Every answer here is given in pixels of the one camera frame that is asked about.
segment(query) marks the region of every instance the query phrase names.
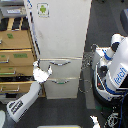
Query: sticker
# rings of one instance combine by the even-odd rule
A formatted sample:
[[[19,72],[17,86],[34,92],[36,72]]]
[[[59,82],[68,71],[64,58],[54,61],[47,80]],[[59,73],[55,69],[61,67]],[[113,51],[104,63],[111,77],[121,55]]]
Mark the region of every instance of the sticker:
[[[13,35],[12,34],[7,34],[9,39],[13,39]]]
[[[9,70],[13,69],[13,68],[8,68]]]
[[[5,58],[6,56],[5,55],[1,55],[1,58]]]
[[[14,58],[28,58],[26,53],[13,54]]]
[[[38,15],[40,17],[49,17],[49,5],[47,3],[37,4]]]

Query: logo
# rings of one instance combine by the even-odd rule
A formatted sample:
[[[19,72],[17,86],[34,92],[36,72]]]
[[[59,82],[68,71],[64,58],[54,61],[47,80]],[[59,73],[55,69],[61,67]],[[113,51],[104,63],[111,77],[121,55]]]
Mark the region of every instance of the logo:
[[[126,70],[124,68],[120,68],[120,72],[117,74],[117,77],[114,78],[114,81],[119,85],[123,78],[125,77],[125,74],[126,74]]]

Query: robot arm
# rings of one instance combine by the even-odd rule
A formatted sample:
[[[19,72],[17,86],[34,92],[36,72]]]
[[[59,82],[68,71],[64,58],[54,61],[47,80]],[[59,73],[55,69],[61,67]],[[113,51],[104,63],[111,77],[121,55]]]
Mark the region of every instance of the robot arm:
[[[24,113],[38,98],[41,89],[39,83],[45,82],[52,74],[51,66],[49,67],[48,71],[45,72],[38,68],[38,61],[34,62],[33,65],[33,75],[36,81],[31,84],[29,92],[23,95],[18,100],[11,101],[7,104],[8,114],[10,118],[12,118],[16,123],[21,119]]]
[[[7,104],[7,111],[10,117],[17,123],[29,107],[36,101],[39,96],[41,87],[38,82],[31,84],[30,90],[16,101],[11,101]]]

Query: refrigerator door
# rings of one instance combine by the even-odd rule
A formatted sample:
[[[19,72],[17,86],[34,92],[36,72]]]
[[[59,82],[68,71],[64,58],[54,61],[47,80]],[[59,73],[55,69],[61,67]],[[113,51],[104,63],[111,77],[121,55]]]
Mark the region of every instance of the refrigerator door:
[[[38,58],[83,55],[91,0],[29,0],[29,4],[24,0],[24,3],[30,27],[35,29]]]

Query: label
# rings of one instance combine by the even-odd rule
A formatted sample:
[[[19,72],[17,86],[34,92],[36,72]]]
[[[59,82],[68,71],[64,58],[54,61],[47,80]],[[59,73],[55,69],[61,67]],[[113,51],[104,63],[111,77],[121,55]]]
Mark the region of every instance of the label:
[[[13,54],[14,58],[28,58],[26,53]]]
[[[13,39],[13,35],[12,34],[7,34],[9,39]]]
[[[113,81],[117,85],[117,87],[120,87],[127,73],[128,71],[120,64],[120,66],[117,68],[117,71],[115,72],[113,76]]]
[[[1,55],[1,58],[5,58],[6,56],[5,55]]]
[[[37,4],[38,15],[40,17],[49,17],[49,5],[47,3],[38,3]]]
[[[8,68],[9,70],[13,69],[13,68]]]

